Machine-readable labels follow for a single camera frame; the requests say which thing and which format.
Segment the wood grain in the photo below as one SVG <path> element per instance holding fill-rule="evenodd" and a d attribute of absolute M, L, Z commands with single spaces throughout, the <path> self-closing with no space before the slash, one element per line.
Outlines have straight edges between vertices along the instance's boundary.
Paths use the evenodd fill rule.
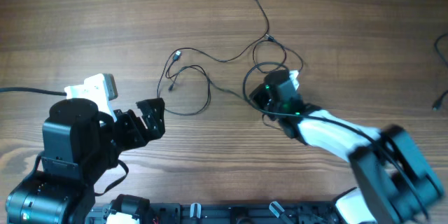
<path fill-rule="evenodd" d="M 300 77 L 308 102 L 354 123 L 410 131 L 448 186 L 448 109 L 431 111 L 448 87 L 435 38 L 448 30 L 448 0 L 260 0 L 271 34 L 306 61 Z M 162 66 L 176 48 L 201 48 L 231 58 L 260 36 L 265 23 L 253 0 L 0 0 L 0 87 L 62 90 L 98 73 L 112 73 L 117 109 L 155 96 Z M 448 51 L 448 43 L 441 48 Z M 259 59 L 280 60 L 263 46 Z M 180 64 L 201 64 L 217 85 L 241 92 L 249 54 L 221 64 L 186 52 Z M 288 65 L 298 66 L 294 57 Z M 248 90 L 262 81 L 254 74 Z M 162 96 L 168 108 L 194 111 L 206 99 L 204 79 L 186 73 Z M 329 200 L 356 185 L 348 164 L 266 128 L 260 114 L 212 90 L 208 110 L 166 115 L 167 133 L 122 154 L 131 172 L 114 190 L 152 202 Z M 42 149 L 41 126 L 59 97 L 0 95 L 0 209 Z M 108 171 L 103 190 L 121 174 Z M 448 204 L 431 209 L 446 223 Z M 0 211 L 0 223 L 6 214 Z"/>

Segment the black cable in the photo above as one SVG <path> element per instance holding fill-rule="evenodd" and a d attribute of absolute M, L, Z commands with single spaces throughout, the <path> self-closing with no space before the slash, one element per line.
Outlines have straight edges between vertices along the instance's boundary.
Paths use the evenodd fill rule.
<path fill-rule="evenodd" d="M 444 37 L 448 36 L 448 33 L 446 34 L 442 34 L 440 35 L 434 42 L 434 49 L 436 51 L 436 53 L 439 55 L 440 59 L 442 59 L 442 61 L 445 63 L 445 65 L 448 67 L 448 60 L 447 58 L 442 54 L 442 52 L 440 52 L 439 50 L 439 42 L 441 39 L 443 39 Z M 448 90 L 446 90 L 445 92 L 442 93 L 442 95 L 439 96 L 439 98 L 437 98 L 434 103 L 433 103 L 433 110 L 439 110 L 442 107 L 442 102 L 443 99 L 448 95 Z"/>
<path fill-rule="evenodd" d="M 316 116 L 310 116 L 310 115 L 297 115 L 297 114 L 287 114 L 287 113 L 275 113 L 275 112 L 270 112 L 270 111 L 266 111 L 264 109 L 258 108 L 255 104 L 253 104 L 251 102 L 251 100 L 247 97 L 246 94 L 246 82 L 248 77 L 251 75 L 251 73 L 256 70 L 258 67 L 263 66 L 263 65 L 274 65 L 274 66 L 280 66 L 285 68 L 286 70 L 289 70 L 288 67 L 277 63 L 277 62 L 263 62 L 263 63 L 259 63 L 258 65 L 255 65 L 254 67 L 252 67 L 251 70 L 249 70 L 246 74 L 246 76 L 244 77 L 243 80 L 243 98 L 244 100 L 250 105 L 252 106 L 255 110 L 263 113 L 263 114 L 267 114 L 267 115 L 273 115 L 273 116 L 283 116 L 283 117 L 296 117 L 296 118 L 305 118 L 305 119 L 311 119 L 311 120 L 320 120 L 323 121 L 325 123 L 332 123 L 334 125 L 338 125 L 340 127 L 343 127 L 347 130 L 350 130 L 351 132 L 354 132 L 362 137 L 364 137 L 365 139 L 367 139 L 373 146 L 374 148 L 376 148 L 382 155 L 384 158 L 386 158 L 387 161 L 389 161 L 398 171 L 398 173 L 402 176 L 402 178 L 404 179 L 404 181 L 406 182 L 406 184 L 409 186 L 409 189 L 411 190 L 411 193 L 415 196 L 417 202 L 420 205 L 421 211 L 423 212 L 424 216 L 426 217 L 426 220 L 429 220 L 429 214 L 428 211 L 426 210 L 426 207 L 423 204 L 423 201 L 421 200 L 420 195 L 417 192 L 417 189 L 414 187 L 414 185 L 412 184 L 412 182 L 410 181 L 410 178 L 406 175 L 405 171 L 403 171 L 403 168 L 401 168 L 401 166 L 391 157 L 391 155 L 389 154 L 388 151 L 386 151 L 382 146 L 380 146 L 374 139 L 372 139 L 370 136 L 368 136 L 366 133 L 355 129 L 353 127 L 350 127 L 348 125 L 345 125 L 344 123 L 341 122 L 337 122 L 335 120 L 330 120 L 327 118 L 319 118 Z"/>
<path fill-rule="evenodd" d="M 39 168 L 39 164 L 41 163 L 41 158 L 43 156 L 44 152 L 43 150 L 37 154 L 36 160 L 34 161 L 33 169 L 30 171 L 30 173 L 23 179 L 23 181 L 28 181 L 34 177 L 34 175 L 37 172 L 37 169 Z"/>
<path fill-rule="evenodd" d="M 108 186 L 106 187 L 106 189 L 104 190 L 104 192 L 101 192 L 101 193 L 96 192 L 96 193 L 95 193 L 95 197 L 99 197 L 99 196 L 104 195 L 104 194 L 107 193 L 110 189 L 112 189 L 112 188 L 118 186 L 118 184 L 120 184 L 121 182 L 123 182 L 123 181 L 126 179 L 127 175 L 129 174 L 129 168 L 127 168 L 127 165 L 126 165 L 123 161 L 121 161 L 121 160 L 118 160 L 118 164 L 125 170 L 125 173 L 126 173 L 126 174 L 123 175 L 121 178 L 117 179 L 116 181 L 112 182 L 110 185 L 108 185 Z"/>
<path fill-rule="evenodd" d="M 67 96 L 66 92 L 55 92 L 48 90 L 40 90 L 32 87 L 0 87 L 1 92 L 35 92 L 43 95 L 59 95 L 59 96 Z"/>
<path fill-rule="evenodd" d="M 440 59 L 443 60 L 443 62 L 445 63 L 445 65 L 447 65 L 448 67 L 448 59 L 442 54 L 442 52 L 440 52 L 439 50 L 439 42 L 441 39 L 443 39 L 444 37 L 448 36 L 448 33 L 446 34 L 442 34 L 440 35 L 434 42 L 434 49 L 436 51 L 436 53 L 439 55 Z"/>
<path fill-rule="evenodd" d="M 261 121 L 263 122 L 263 124 L 264 124 L 265 126 L 268 126 L 268 127 L 271 127 L 272 129 L 280 130 L 281 132 L 283 132 L 283 130 L 282 130 L 281 128 L 279 128 L 279 127 L 275 127 L 275 126 L 273 126 L 273 125 L 268 125 L 268 124 L 265 122 L 265 116 L 266 116 L 266 114 L 262 114 L 262 115 L 261 115 Z"/>
<path fill-rule="evenodd" d="M 206 52 L 204 52 L 204 51 L 202 51 L 202 50 L 199 50 L 199 49 L 196 49 L 196 48 L 191 48 L 191 47 L 185 47 L 185 48 L 178 48 L 178 49 L 175 49 L 175 51 L 173 51 L 173 52 L 169 55 L 167 61 L 165 62 L 165 65 L 164 65 L 164 68 L 163 68 L 162 75 L 160 76 L 159 82 L 158 82 L 158 84 L 157 84 L 157 98 L 160 97 L 160 83 L 162 82 L 163 76 L 165 76 L 165 78 L 167 78 L 167 79 L 169 79 L 169 80 L 172 81 L 172 84 L 171 84 L 171 85 L 169 86 L 169 88 L 168 88 L 168 91 L 172 91 L 173 88 L 174 88 L 174 85 L 176 84 L 177 77 L 179 77 L 179 74 L 180 74 L 181 72 L 183 72 L 184 70 L 186 70 L 186 69 L 194 69 L 194 70 L 200 72 L 200 73 L 206 78 L 206 80 L 207 80 L 207 99 L 206 99 L 204 105 L 202 106 L 202 108 L 200 108 L 198 111 L 195 111 L 195 112 L 191 112 L 191 113 L 179 113 L 179 112 L 171 111 L 171 110 L 169 110 L 169 109 L 167 109 L 167 108 L 165 109 L 166 112 L 168 112 L 168 113 L 172 113 L 172 114 L 174 114 L 174 115 L 179 115 L 179 116 L 194 116 L 194 115 L 197 115 L 197 114 L 199 114 L 199 113 L 205 111 L 205 109 L 207 109 L 208 105 L 210 105 L 210 102 L 211 102 L 210 85 L 212 85 L 214 88 L 216 88 L 216 89 L 218 89 L 218 90 L 220 90 L 220 91 L 222 91 L 222 92 L 227 92 L 227 93 L 230 93 L 230 94 L 232 94 L 232 95 L 235 95 L 236 97 L 238 97 L 238 98 L 240 98 L 240 99 L 243 99 L 239 94 L 237 94 L 237 93 L 235 93 L 235 92 L 233 92 L 233 91 L 231 91 L 231 90 L 224 89 L 224 88 L 221 88 L 221 87 L 216 86 L 216 85 L 211 81 L 211 79 L 210 79 L 210 77 L 207 75 L 206 71 L 205 71 L 201 66 L 199 66 L 199 65 L 183 66 L 183 67 L 182 67 L 180 70 L 178 70 L 175 74 L 170 75 L 169 72 L 170 72 L 170 70 L 171 70 L 171 67 L 174 65 L 174 63 L 175 63 L 176 61 L 179 60 L 180 55 L 177 55 L 177 56 L 173 57 L 173 56 L 176 54 L 176 52 L 178 52 L 178 51 L 193 50 L 193 51 L 195 51 L 195 52 L 197 52 L 197 53 L 199 53 L 199 54 L 202 54 L 202 55 L 205 55 L 205 56 L 209 57 L 209 58 L 212 59 L 212 60 L 215 60 L 215 61 L 217 61 L 217 62 L 221 62 L 221 63 L 225 63 L 225 62 L 230 62 L 230 61 L 232 61 L 232 60 L 236 60 L 237 58 L 241 57 L 241 56 L 244 54 L 244 52 L 246 52 L 251 46 L 253 46 L 253 45 L 255 44 L 255 46 L 253 47 L 253 50 L 252 50 L 252 59 L 253 59 L 254 64 L 256 65 L 257 62 L 256 62 L 256 54 L 255 54 L 255 51 L 256 51 L 257 46 L 258 46 L 259 44 L 261 44 L 261 43 L 264 43 L 264 42 L 271 42 L 271 43 L 274 43 L 274 44 L 280 46 L 280 48 L 283 50 L 284 57 L 283 57 L 282 64 L 286 61 L 286 58 L 287 58 L 287 52 L 286 52 L 286 51 L 290 51 L 290 52 L 292 52 L 294 55 L 296 55 L 296 56 L 299 58 L 299 60 L 300 60 L 300 69 L 299 69 L 299 71 L 301 71 L 301 70 L 303 69 L 304 62 L 303 62 L 303 59 L 301 58 L 301 56 L 299 56 L 294 50 L 292 50 L 292 49 L 290 49 L 290 48 L 287 48 L 286 46 L 282 45 L 280 42 L 276 41 L 276 40 L 274 39 L 273 36 L 270 36 L 270 35 L 269 35 L 269 31 L 270 31 L 270 23 L 269 23 L 269 19 L 267 18 L 266 13 L 265 13 L 265 11 L 263 10 L 263 7 L 260 5 L 260 2 L 259 2 L 258 0 L 255 0 L 255 2 L 257 3 L 257 5 L 258 5 L 258 7 L 259 7 L 259 9 L 260 9 L 260 11 L 261 11 L 263 17 L 265 18 L 265 21 L 266 21 L 266 31 L 265 31 L 265 33 L 263 33 L 263 35 L 262 35 L 260 38 L 257 38 L 254 42 L 252 42 L 252 43 L 250 43 L 248 46 L 246 46 L 245 49 L 242 50 L 237 56 L 235 56 L 235 57 L 233 57 L 233 58 L 230 58 L 230 59 L 218 59 L 218 58 L 215 58 L 215 57 L 211 56 L 210 54 L 208 54 L 208 53 L 206 53 Z M 260 70 L 262 73 L 267 74 L 267 73 L 272 72 L 272 71 L 275 71 L 275 70 L 277 70 L 277 69 L 278 69 L 278 67 L 275 68 L 275 69 L 273 69 L 273 70 L 270 70 L 270 71 L 262 71 L 261 69 L 258 69 L 258 70 Z"/>

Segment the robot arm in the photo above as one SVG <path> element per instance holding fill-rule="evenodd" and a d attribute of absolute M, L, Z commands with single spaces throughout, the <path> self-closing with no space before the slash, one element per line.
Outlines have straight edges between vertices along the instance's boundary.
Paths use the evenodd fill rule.
<path fill-rule="evenodd" d="M 304 103 L 298 86 L 291 72 L 273 71 L 249 97 L 288 137 L 350 163 L 360 190 L 337 203 L 347 221 L 404 223 L 443 197 L 441 181 L 403 128 L 380 130 L 341 120 Z M 395 172 L 385 170 L 389 162 L 398 165 Z"/>
<path fill-rule="evenodd" d="M 42 127 L 44 151 L 8 196 L 7 223 L 84 223 L 95 196 L 102 195 L 94 191 L 102 174 L 118 165 L 128 173 L 119 155 L 165 133 L 163 100 L 137 102 L 141 118 L 132 110 L 112 110 L 109 100 L 116 90 L 109 77 L 99 74 L 66 87 L 67 100 L 51 107 Z M 40 162 L 43 171 L 37 170 Z"/>

